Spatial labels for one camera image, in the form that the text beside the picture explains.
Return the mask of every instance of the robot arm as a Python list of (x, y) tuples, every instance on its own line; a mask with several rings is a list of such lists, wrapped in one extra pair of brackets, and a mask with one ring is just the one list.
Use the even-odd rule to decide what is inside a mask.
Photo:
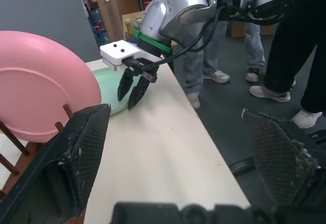
[[(190, 46), (181, 45), (184, 48), (181, 52), (164, 60), (161, 58), (162, 54), (170, 52), (171, 40), (184, 25), (206, 22), (206, 28), (214, 19), (211, 30), (213, 33), (218, 20), (274, 24), (292, 4), (293, 0), (152, 0), (145, 10), (140, 32), (135, 33), (139, 38), (137, 46), (119, 41), (100, 47), (103, 61), (107, 65), (114, 70), (127, 67), (118, 88), (118, 99), (121, 100), (129, 91), (132, 78), (141, 75), (139, 84), (133, 89), (129, 99), (128, 108), (133, 107), (144, 95), (148, 84), (156, 81), (156, 71), (160, 64), (167, 63), (187, 51), (194, 52), (192, 47), (200, 40), (200, 35)], [(273, 16), (276, 17), (271, 20), (258, 20)], [(196, 50), (202, 50), (204, 47), (205, 45), (202, 45)]]

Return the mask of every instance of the sneaker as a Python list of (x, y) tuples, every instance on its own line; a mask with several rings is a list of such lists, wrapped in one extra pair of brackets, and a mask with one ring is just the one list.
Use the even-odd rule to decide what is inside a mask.
[(249, 68), (246, 75), (246, 81), (249, 83), (256, 83), (259, 79), (260, 69)]
[(199, 93), (189, 93), (187, 94), (187, 99), (189, 100), (190, 104), (194, 109), (199, 109), (200, 108), (200, 102), (198, 99)]
[(304, 111), (303, 109), (300, 110), (293, 117), (293, 121), (295, 124), (301, 129), (308, 129), (313, 127), (316, 124), (317, 119), (322, 115), (322, 112), (319, 113), (309, 113)]
[(257, 98), (270, 98), (281, 103), (288, 102), (291, 99), (290, 92), (276, 93), (261, 86), (252, 86), (249, 88), (249, 92)]
[(212, 75), (204, 75), (204, 79), (212, 79), (213, 81), (223, 84), (229, 81), (230, 76), (218, 70)]
[(291, 87), (293, 88), (295, 85), (296, 85), (296, 80), (295, 80), (295, 78), (294, 78), (294, 81), (293, 81)]

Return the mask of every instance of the mint green bowl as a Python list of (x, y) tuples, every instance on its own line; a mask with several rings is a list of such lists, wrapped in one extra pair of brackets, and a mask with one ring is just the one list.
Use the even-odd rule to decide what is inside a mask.
[(118, 101), (118, 87), (124, 71), (114, 71), (111, 68), (104, 68), (93, 71), (93, 74), (100, 86), (102, 103), (111, 105), (111, 115), (127, 108), (130, 93), (138, 83), (139, 76), (133, 78), (129, 92), (124, 98)]

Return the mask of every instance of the gray wall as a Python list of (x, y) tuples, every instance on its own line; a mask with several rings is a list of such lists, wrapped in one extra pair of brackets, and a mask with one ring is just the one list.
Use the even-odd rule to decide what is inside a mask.
[(0, 30), (50, 38), (84, 62), (100, 58), (80, 0), (0, 0)]

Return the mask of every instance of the black cable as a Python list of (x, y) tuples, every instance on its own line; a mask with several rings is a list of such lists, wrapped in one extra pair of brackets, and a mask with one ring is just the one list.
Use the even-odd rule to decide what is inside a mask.
[[(213, 27), (211, 29), (211, 32), (209, 33), (209, 36), (207, 37), (207, 39), (205, 40), (205, 43), (203, 43), (203, 45), (197, 49), (204, 49), (207, 44), (209, 43), (210, 39), (212, 38), (214, 32), (215, 32), (215, 29), (216, 29), (216, 26), (218, 24), (218, 21), (219, 21), (219, 15), (220, 15), (220, 12), (222, 9), (226, 8), (226, 6), (220, 6), (218, 8), (216, 8), (216, 13), (215, 13), (215, 16), (214, 16), (214, 23), (213, 23)], [(202, 38), (202, 36), (204, 35), (204, 32), (205, 32), (205, 29), (208, 27), (208, 25), (211, 23), (211, 21), (208, 21), (205, 23), (205, 25), (203, 26), (202, 30), (200, 31), (199, 35), (197, 36), (197, 38), (186, 48), (184, 48), (183, 50), (177, 52), (176, 54), (166, 58), (166, 59), (163, 59), (161, 61), (158, 61), (156, 63), (153, 63), (153, 64), (150, 64), (150, 65), (146, 65), (146, 66), (142, 66), (141, 67), (141, 71), (145, 71), (145, 70), (150, 70), (150, 69), (153, 69), (159, 65), (162, 65), (162, 64), (165, 64), (167, 62), (170, 62), (178, 57), (180, 57), (181, 55), (185, 54), (186, 52), (188, 52), (191, 48), (193, 48), (198, 42), (199, 40)]]
[[(244, 18), (244, 19), (241, 19), (241, 18), (231, 18), (230, 20), (235, 20), (235, 21), (241, 21), (241, 22), (251, 22), (251, 23), (255, 23), (255, 24), (258, 24), (258, 25), (271, 25), (271, 24), (276, 24), (278, 23), (284, 16), (284, 14), (280, 14), (280, 15), (277, 15), (276, 17), (272, 18), (272, 19), (269, 19), (269, 20), (258, 20), (258, 19), (253, 19), (251, 18), (250, 16), (247, 15), (247, 13), (245, 11), (243, 11), (241, 9), (241, 13), (240, 13), (242, 16), (247, 16), (247, 18)], [(175, 37), (169, 37), (168, 39), (170, 39), (171, 41), (174, 41), (176, 42), (180, 47), (182, 48), (185, 48), (186, 45), (181, 42), (179, 39), (175, 38)], [(202, 49), (204, 49), (206, 46), (207, 46), (208, 42), (206, 43), (205, 42), (205, 45), (203, 44), (201, 47), (199, 48), (196, 48), (196, 49), (190, 49), (188, 50), (188, 52), (199, 52), (201, 51)]]
[[(272, 24), (276, 24), (278, 22), (280, 22), (283, 17), (284, 14), (279, 14), (276, 17), (272, 18), (272, 19), (264, 19), (264, 20), (259, 20), (259, 19), (253, 19), (252, 17), (250, 17), (246, 11), (244, 11), (242, 8), (237, 7), (237, 6), (229, 6), (231, 9), (234, 9), (235, 11), (239, 12), (239, 14), (241, 16), (243, 16), (245, 18), (245, 20), (247, 20), (247, 22), (253, 23), (253, 24), (257, 24), (257, 25), (272, 25)], [(243, 21), (243, 19), (240, 18), (231, 18), (231, 20), (236, 20), (236, 21)]]

